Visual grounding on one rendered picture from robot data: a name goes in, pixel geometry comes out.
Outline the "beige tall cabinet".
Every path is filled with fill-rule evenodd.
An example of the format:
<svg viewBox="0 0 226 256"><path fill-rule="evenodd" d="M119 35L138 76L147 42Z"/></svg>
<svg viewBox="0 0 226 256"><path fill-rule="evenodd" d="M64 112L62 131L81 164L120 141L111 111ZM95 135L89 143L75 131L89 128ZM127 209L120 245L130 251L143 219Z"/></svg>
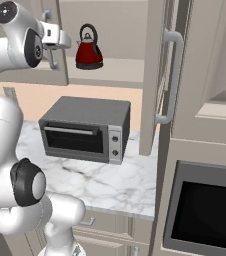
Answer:
<svg viewBox="0 0 226 256"><path fill-rule="evenodd" d="M226 0L190 3L174 114L160 128L153 256L203 256L163 246L179 160L226 166Z"/></svg>

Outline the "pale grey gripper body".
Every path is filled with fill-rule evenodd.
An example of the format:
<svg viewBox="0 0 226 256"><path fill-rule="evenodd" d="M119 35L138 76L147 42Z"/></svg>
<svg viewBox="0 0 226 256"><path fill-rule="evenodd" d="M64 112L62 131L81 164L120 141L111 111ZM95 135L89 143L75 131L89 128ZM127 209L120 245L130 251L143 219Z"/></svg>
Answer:
<svg viewBox="0 0 226 256"><path fill-rule="evenodd" d="M65 31L53 29L46 30L42 43L52 49L69 49L72 45L71 38Z"/></svg>

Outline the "black built-in oven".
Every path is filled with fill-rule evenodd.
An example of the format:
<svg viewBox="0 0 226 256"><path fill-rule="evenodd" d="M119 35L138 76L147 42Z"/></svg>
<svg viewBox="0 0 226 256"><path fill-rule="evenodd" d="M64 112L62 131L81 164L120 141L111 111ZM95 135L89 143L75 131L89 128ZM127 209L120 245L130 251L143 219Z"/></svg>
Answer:
<svg viewBox="0 0 226 256"><path fill-rule="evenodd" d="M163 246L226 256L226 166L176 163Z"/></svg>

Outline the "beige wall cabinet body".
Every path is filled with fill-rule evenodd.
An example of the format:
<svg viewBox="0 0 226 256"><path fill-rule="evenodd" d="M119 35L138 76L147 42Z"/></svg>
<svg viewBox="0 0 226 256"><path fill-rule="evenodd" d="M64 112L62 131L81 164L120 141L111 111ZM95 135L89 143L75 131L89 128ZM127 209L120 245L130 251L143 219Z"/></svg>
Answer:
<svg viewBox="0 0 226 256"><path fill-rule="evenodd" d="M66 51L69 81L140 88L143 83L147 30L147 0L59 0L61 21L72 39ZM98 33L103 67L83 71L75 67L77 41L85 23Z"/></svg>

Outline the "grey toaster oven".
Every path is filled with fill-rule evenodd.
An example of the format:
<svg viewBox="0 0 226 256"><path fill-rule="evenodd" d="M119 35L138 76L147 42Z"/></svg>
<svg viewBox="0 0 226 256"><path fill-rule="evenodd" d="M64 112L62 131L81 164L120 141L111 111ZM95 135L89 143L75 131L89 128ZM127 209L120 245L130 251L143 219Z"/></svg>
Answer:
<svg viewBox="0 0 226 256"><path fill-rule="evenodd" d="M130 134L129 101L62 96L40 118L48 156L121 165ZM97 135L45 131L44 127L92 130Z"/></svg>

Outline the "beige drawer front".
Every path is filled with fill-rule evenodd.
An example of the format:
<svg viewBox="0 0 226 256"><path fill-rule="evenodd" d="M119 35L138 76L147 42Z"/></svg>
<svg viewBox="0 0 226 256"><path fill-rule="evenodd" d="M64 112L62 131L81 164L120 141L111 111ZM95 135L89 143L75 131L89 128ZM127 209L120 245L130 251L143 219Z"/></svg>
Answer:
<svg viewBox="0 0 226 256"><path fill-rule="evenodd" d="M95 212L88 210L83 221L88 221L89 217L96 220L92 226L78 225L73 228L76 234L109 238L113 240L133 239L133 219L112 213Z"/></svg>
<svg viewBox="0 0 226 256"><path fill-rule="evenodd" d="M132 256L132 249L122 241L84 235L76 235L75 239L83 247L87 256Z"/></svg>

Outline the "grey wall socket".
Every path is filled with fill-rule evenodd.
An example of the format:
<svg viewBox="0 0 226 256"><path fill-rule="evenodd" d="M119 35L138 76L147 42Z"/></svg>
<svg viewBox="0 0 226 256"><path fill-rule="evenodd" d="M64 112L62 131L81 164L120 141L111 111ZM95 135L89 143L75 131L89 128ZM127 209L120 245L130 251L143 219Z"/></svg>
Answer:
<svg viewBox="0 0 226 256"><path fill-rule="evenodd" d="M18 98L14 87L4 87L3 90L6 97L18 104Z"/></svg>

